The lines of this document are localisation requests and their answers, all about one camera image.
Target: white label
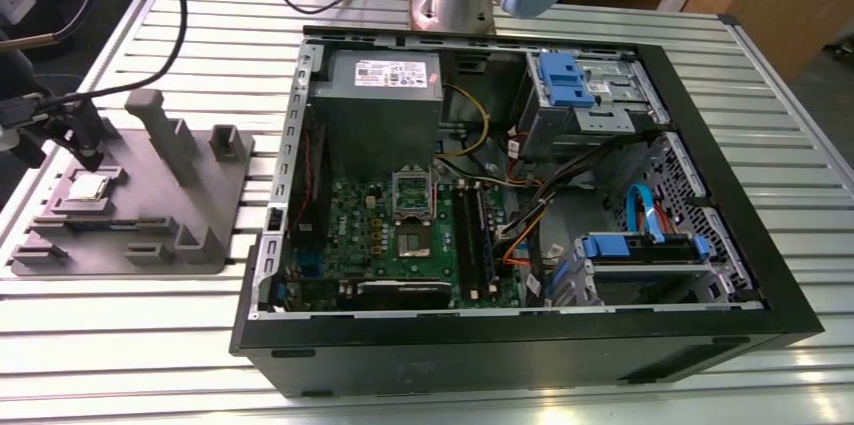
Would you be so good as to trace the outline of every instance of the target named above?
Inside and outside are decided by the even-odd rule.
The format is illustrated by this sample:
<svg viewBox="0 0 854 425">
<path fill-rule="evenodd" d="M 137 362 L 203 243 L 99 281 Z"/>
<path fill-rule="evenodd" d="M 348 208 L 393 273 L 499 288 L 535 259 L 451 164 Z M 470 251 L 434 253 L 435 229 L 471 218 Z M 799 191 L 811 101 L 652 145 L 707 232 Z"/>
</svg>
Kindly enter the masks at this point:
<svg viewBox="0 0 854 425">
<path fill-rule="evenodd" d="M 548 249 L 548 252 L 546 252 L 546 256 L 548 258 L 558 258 L 563 256 L 563 252 L 564 252 L 563 247 L 556 243 L 552 243 L 551 248 Z"/>
<path fill-rule="evenodd" d="M 536 277 L 534 277 L 534 275 L 528 275 L 528 279 L 524 283 L 531 289 L 531 292 L 534 292 L 534 295 L 539 297 L 539 280 L 536 280 Z"/>
<path fill-rule="evenodd" d="M 519 158 L 519 142 L 515 140 L 507 142 L 507 155 L 510 158 Z"/>
<path fill-rule="evenodd" d="M 427 88 L 424 62 L 356 62 L 356 87 Z"/>
<path fill-rule="evenodd" d="M 604 82 L 587 83 L 587 91 L 590 93 L 611 93 L 611 89 L 608 88 L 608 84 L 604 83 Z"/>
</svg>

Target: aluminum work table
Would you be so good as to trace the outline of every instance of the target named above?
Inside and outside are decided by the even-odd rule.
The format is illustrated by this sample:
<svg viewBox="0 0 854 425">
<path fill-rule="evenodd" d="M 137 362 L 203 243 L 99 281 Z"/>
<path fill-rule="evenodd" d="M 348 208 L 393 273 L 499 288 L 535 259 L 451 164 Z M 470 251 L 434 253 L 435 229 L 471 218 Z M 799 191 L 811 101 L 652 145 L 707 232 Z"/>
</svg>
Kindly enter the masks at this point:
<svg viewBox="0 0 854 425">
<path fill-rule="evenodd" d="M 328 0 L 293 0 L 303 5 Z M 559 6 L 496 12 L 503 35 L 660 45 L 758 208 L 826 332 L 664 385 L 288 400 L 228 354 L 305 24 L 400 29 L 405 0 L 353 0 L 307 20 L 280 0 L 191 0 L 187 43 L 157 82 L 193 129 L 233 123 L 255 150 L 216 276 L 31 280 L 0 273 L 0 421 L 297 424 L 836 423 L 854 421 L 854 175 L 738 27 L 714 16 Z M 172 48 L 177 0 L 133 0 L 83 84 L 127 83 Z M 124 96 L 97 100 L 139 127 Z M 69 156 L 28 172 L 0 215 L 0 263 Z"/>
</svg>

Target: floor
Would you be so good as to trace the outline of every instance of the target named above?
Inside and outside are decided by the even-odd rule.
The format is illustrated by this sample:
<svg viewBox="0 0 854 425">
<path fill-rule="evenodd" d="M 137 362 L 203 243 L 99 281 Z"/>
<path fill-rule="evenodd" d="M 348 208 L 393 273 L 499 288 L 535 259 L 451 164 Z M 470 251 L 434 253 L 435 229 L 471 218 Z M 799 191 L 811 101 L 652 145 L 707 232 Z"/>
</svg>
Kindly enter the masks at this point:
<svg viewBox="0 0 854 425">
<path fill-rule="evenodd" d="M 92 15 L 75 35 L 73 51 L 61 58 L 35 63 L 40 79 L 56 91 L 76 88 L 129 1 L 97 0 Z M 64 3 L 61 7 L 71 14 L 76 3 Z M 820 53 L 790 85 L 842 155 L 854 163 L 854 135 L 850 133 L 854 113 L 848 111 L 854 98 L 854 59 L 848 57 L 847 60 L 834 61 L 830 53 Z M 0 157 L 5 171 L 11 167 L 7 160 Z M 7 177 L 9 174 L 4 173 L 0 204 L 5 201 L 4 189 L 7 194 L 11 193 L 11 180 Z"/>
</svg>

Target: red cable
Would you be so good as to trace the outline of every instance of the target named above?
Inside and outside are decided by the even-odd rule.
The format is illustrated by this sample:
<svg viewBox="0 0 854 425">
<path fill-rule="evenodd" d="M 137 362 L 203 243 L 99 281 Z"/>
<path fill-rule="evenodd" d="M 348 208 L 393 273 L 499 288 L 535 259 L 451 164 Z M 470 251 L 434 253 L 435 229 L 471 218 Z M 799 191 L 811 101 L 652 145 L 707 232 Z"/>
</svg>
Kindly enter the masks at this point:
<svg viewBox="0 0 854 425">
<path fill-rule="evenodd" d="M 299 215 L 296 215 L 296 220 L 293 220 L 293 225 L 288 229 L 288 234 L 293 232 L 293 228 L 299 224 L 299 221 L 303 219 L 303 213 L 305 213 L 305 208 L 308 208 L 308 201 L 311 200 L 311 138 L 308 138 L 308 133 L 304 133 L 305 137 L 305 199 L 303 200 L 303 206 L 299 209 Z"/>
</svg>

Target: metal chassis frame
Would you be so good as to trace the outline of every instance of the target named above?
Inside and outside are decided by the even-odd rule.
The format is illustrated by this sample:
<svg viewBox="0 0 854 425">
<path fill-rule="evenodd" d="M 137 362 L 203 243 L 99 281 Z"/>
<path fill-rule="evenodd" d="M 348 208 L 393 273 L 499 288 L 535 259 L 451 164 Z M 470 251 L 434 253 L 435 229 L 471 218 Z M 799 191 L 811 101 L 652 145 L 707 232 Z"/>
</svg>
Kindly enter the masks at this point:
<svg viewBox="0 0 854 425">
<path fill-rule="evenodd" d="M 265 230 L 259 246 L 255 247 L 255 252 L 259 253 L 257 259 L 251 258 L 247 264 L 244 288 L 232 332 L 232 354 L 248 356 L 253 353 L 263 353 L 264 350 L 305 350 L 312 347 L 341 346 L 348 343 L 359 343 L 361 346 L 439 345 L 442 343 L 475 343 L 484 340 L 502 342 L 688 335 L 708 336 L 712 340 L 762 335 L 766 340 L 754 342 L 751 345 L 752 349 L 756 349 L 782 347 L 823 330 L 660 47 L 562 39 L 504 39 L 494 36 L 478 37 L 411 31 L 372 32 L 363 29 L 331 27 L 305 27 L 304 34 L 308 37 L 304 45 L 308 47 L 332 44 L 340 40 L 341 43 L 347 43 L 348 47 L 364 48 L 436 50 L 476 47 L 480 51 L 507 51 L 508 48 L 523 51 L 542 50 L 564 44 L 576 48 L 594 46 L 596 49 L 634 50 L 638 60 L 647 69 L 651 84 L 664 102 L 700 179 L 710 192 L 708 204 L 715 206 L 727 218 L 730 237 L 735 241 L 742 258 L 750 264 L 752 278 L 762 290 L 762 299 L 767 308 L 750 311 L 734 310 L 714 314 L 671 312 L 666 314 L 512 316 L 491 317 L 488 320 L 472 317 L 442 318 L 438 321 L 424 317 L 335 320 L 335 326 L 329 326 L 329 322 L 319 320 L 257 320 L 259 315 L 253 308 L 257 297 L 247 292 L 251 289 L 255 293 L 256 287 L 253 285 L 259 282 L 255 264 L 269 264 L 271 250 L 273 254 L 276 250 L 276 246 L 271 246 L 271 238 Z M 296 97 L 301 96 L 300 93 L 307 87 L 308 73 L 305 71 L 307 67 L 311 67 L 309 58 L 307 55 L 300 56 L 292 101 L 299 102 L 300 99 Z M 297 127 L 301 123 L 297 116 L 299 112 L 293 116 L 291 116 L 291 112 L 288 113 L 283 133 L 283 150 L 288 145 L 293 146 L 293 151 L 296 150 L 295 140 L 299 137 Z M 273 190 L 279 190 L 279 184 L 280 181 L 276 177 Z M 287 199 L 287 194 L 275 195 L 269 206 L 287 207 L 287 203 L 277 201 L 281 198 Z M 395 327 L 396 333 L 388 334 L 385 331 L 388 327 Z M 715 357 L 706 361 L 704 366 L 720 360 L 722 358 Z M 680 378 L 680 373 L 676 373 L 674 377 Z"/>
</svg>

